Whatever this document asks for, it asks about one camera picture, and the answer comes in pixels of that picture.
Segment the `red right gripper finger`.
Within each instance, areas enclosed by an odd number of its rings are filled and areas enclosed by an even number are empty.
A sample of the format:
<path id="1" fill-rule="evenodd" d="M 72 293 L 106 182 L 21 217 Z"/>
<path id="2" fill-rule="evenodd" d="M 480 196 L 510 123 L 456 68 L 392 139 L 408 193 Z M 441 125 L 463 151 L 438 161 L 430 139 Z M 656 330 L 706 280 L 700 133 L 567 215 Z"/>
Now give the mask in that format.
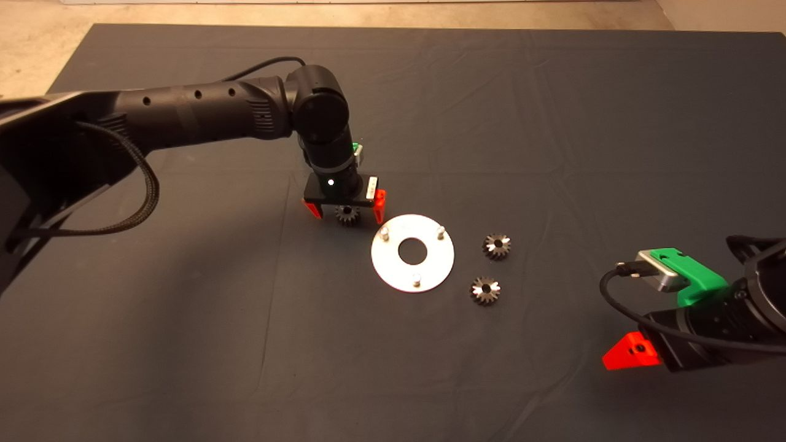
<path id="1" fill-rule="evenodd" d="M 602 363 L 607 370 L 625 370 L 658 366 L 662 361 L 652 342 L 640 331 L 632 331 L 603 355 Z"/>

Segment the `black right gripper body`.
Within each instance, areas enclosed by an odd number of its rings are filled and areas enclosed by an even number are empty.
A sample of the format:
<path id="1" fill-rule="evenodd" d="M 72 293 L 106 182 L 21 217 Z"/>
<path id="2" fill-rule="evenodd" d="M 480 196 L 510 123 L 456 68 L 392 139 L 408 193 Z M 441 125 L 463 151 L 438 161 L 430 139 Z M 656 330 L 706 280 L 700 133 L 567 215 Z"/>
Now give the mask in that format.
<path id="1" fill-rule="evenodd" d="M 660 325 L 705 338 L 725 341 L 767 343 L 768 325 L 750 304 L 745 284 L 734 284 L 707 299 L 684 308 L 651 312 L 646 318 Z M 640 332 L 648 339 L 670 372 L 703 370 L 724 365 L 761 363 L 768 355 L 719 349 L 674 338 L 641 325 Z"/>

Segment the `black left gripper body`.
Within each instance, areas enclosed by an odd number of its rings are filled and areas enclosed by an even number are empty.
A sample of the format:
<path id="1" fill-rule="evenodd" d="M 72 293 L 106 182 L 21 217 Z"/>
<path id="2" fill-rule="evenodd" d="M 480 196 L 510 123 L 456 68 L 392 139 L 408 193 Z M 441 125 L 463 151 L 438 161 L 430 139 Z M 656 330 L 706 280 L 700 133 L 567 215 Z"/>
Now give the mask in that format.
<path id="1" fill-rule="evenodd" d="M 311 168 L 304 188 L 303 200 L 321 205 L 350 205 L 372 207 L 379 177 L 359 172 L 364 146 L 352 145 L 353 157 L 340 170 L 326 171 Z"/>

